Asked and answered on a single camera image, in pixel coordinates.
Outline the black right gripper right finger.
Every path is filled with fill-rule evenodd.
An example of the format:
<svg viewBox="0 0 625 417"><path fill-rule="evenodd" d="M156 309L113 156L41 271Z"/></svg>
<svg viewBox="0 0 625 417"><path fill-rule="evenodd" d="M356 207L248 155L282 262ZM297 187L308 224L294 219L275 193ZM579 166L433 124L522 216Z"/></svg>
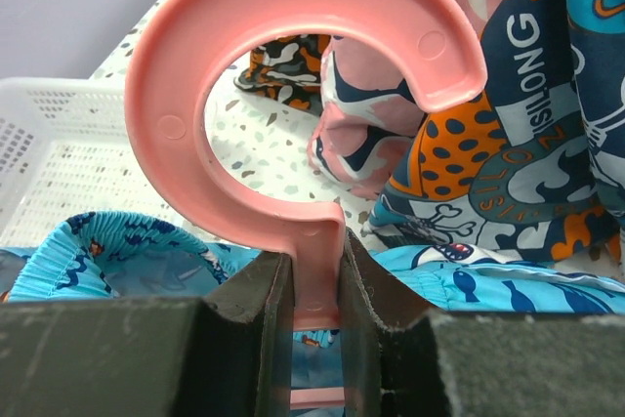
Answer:
<svg viewBox="0 0 625 417"><path fill-rule="evenodd" d="M376 263L353 234L339 303L349 416L620 416L616 314L450 313Z"/></svg>

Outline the pink hanger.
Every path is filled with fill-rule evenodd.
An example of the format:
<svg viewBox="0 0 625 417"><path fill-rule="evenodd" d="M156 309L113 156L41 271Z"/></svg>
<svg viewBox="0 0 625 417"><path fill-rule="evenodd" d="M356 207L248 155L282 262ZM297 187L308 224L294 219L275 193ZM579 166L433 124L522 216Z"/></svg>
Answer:
<svg viewBox="0 0 625 417"><path fill-rule="evenodd" d="M279 200L240 183L217 152L226 113L216 85L246 52L295 33L345 35L385 55L425 111L477 95L486 65L454 0L168 0L127 72L125 123L156 191L196 227L294 264L294 325L338 326L357 240L335 202Z"/></svg>

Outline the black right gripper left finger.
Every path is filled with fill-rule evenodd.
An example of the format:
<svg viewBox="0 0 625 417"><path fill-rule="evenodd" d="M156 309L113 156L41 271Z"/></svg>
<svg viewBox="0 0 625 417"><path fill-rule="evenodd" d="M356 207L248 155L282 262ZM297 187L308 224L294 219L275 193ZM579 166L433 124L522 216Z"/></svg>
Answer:
<svg viewBox="0 0 625 417"><path fill-rule="evenodd" d="M1 309L5 416L285 416L291 261L264 253L206 297Z"/></svg>

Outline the blue shark print shorts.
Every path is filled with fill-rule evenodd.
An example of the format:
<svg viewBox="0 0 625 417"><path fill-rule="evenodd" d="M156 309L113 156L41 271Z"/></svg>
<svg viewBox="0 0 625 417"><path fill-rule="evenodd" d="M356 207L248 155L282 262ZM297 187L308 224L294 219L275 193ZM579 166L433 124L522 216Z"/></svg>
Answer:
<svg viewBox="0 0 625 417"><path fill-rule="evenodd" d="M206 243L151 216L88 212L58 224L34 247L1 249L4 302L204 296L258 251ZM623 283L548 263L500 256L469 244L407 245L373 260L448 311L624 312Z"/></svg>

